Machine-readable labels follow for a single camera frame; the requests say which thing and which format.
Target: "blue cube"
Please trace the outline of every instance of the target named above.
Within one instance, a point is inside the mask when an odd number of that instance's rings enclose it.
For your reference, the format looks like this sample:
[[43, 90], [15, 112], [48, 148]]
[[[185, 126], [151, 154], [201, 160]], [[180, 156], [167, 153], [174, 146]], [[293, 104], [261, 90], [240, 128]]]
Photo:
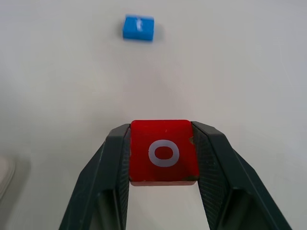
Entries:
[[123, 27], [125, 39], [152, 41], [154, 37], [154, 18], [127, 15]]

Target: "red block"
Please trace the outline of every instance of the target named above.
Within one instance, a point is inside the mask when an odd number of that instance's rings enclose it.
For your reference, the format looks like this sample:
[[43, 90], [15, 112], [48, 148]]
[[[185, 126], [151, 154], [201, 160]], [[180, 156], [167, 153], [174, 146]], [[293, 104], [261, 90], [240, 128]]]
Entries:
[[130, 148], [133, 185], [193, 184], [199, 177], [190, 121], [133, 121]]

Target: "white letter o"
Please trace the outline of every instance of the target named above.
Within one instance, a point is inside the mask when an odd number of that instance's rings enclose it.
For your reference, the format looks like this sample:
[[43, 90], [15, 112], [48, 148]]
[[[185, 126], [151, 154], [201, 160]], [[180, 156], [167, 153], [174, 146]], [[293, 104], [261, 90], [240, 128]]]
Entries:
[[[169, 159], [160, 159], [155, 155], [155, 150], [159, 147], [169, 147], [173, 151], [173, 156]], [[149, 146], [148, 155], [150, 161], [159, 167], [170, 167], [177, 163], [179, 159], [179, 149], [177, 145], [170, 140], [156, 140]]]

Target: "white object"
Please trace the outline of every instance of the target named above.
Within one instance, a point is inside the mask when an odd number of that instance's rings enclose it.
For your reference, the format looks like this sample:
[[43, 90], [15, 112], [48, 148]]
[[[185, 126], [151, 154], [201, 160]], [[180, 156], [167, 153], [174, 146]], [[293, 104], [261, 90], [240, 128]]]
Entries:
[[[155, 155], [155, 150], [159, 147], [169, 147], [173, 151], [172, 157], [169, 159], [157, 158]], [[148, 155], [150, 161], [154, 165], [159, 167], [171, 167], [176, 164], [179, 159], [179, 149], [178, 146], [170, 140], [156, 140], [149, 146]]]
[[0, 156], [0, 199], [2, 199], [15, 172], [15, 163], [12, 159]]
[[138, 31], [142, 31], [142, 20], [140, 18], [138, 18], [138, 20], [136, 21], [136, 28]]

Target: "white table surface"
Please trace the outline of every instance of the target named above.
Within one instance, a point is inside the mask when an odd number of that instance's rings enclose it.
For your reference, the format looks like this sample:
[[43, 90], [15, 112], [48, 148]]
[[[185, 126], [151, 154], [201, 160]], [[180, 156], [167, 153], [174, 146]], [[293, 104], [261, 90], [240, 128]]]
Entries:
[[[127, 42], [151, 15], [152, 44]], [[307, 225], [305, 0], [1, 0], [1, 230], [54, 230], [108, 132], [134, 119], [224, 132], [295, 230]], [[127, 230], [208, 229], [197, 186], [132, 187]]]

